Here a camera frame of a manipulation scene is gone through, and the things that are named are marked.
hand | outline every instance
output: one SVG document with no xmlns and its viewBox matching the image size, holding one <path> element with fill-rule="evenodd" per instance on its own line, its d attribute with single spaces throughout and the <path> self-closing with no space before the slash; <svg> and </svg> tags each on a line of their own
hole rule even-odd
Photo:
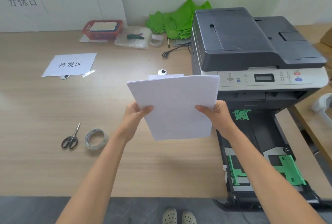
<svg viewBox="0 0 332 224">
<path fill-rule="evenodd" d="M 217 101 L 213 111 L 202 105 L 196 105 L 195 108 L 205 114 L 211 120 L 213 126 L 227 140 L 232 139 L 240 131 L 229 114 L 226 102 Z"/>
<path fill-rule="evenodd" d="M 116 131 L 117 136 L 124 139 L 125 143 L 129 142 L 134 137 L 141 119 L 152 110 L 153 106 L 147 106 L 140 110 L 135 101 L 127 105 L 122 122 Z"/>
</svg>

clear plastic bag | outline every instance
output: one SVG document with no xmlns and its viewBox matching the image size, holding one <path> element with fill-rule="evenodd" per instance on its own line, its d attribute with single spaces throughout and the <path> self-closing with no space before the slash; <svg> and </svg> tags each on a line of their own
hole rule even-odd
<svg viewBox="0 0 332 224">
<path fill-rule="evenodd" d="M 128 34 L 137 34 L 144 37 L 144 39 L 127 39 Z M 151 36 L 152 31 L 147 27 L 129 26 L 126 29 L 122 29 L 114 44 L 147 50 L 149 48 Z"/>
</svg>

scissors handle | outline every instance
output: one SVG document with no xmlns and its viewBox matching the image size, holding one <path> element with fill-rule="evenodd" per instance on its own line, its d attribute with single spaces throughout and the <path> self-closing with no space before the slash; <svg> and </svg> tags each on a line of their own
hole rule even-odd
<svg viewBox="0 0 332 224">
<path fill-rule="evenodd" d="M 74 149 L 78 144 L 78 139 L 76 136 L 68 136 L 66 137 L 62 143 L 61 143 L 61 148 L 69 148 L 70 150 Z"/>
</svg>

printer display screen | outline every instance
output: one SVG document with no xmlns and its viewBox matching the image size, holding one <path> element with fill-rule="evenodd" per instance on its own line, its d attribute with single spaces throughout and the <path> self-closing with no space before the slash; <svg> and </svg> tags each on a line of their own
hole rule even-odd
<svg viewBox="0 0 332 224">
<path fill-rule="evenodd" d="M 254 74 L 255 82 L 274 82 L 272 73 Z"/>
</svg>

scissors blade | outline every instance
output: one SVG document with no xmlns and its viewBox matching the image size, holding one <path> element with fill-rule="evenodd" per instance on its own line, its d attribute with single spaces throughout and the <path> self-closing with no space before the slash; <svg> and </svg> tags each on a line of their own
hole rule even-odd
<svg viewBox="0 0 332 224">
<path fill-rule="evenodd" d="M 75 132 L 74 132 L 74 136 L 76 135 L 76 133 L 77 133 L 77 131 L 78 131 L 80 125 L 81 125 L 81 123 L 78 124 L 77 129 L 76 129 Z"/>
</svg>

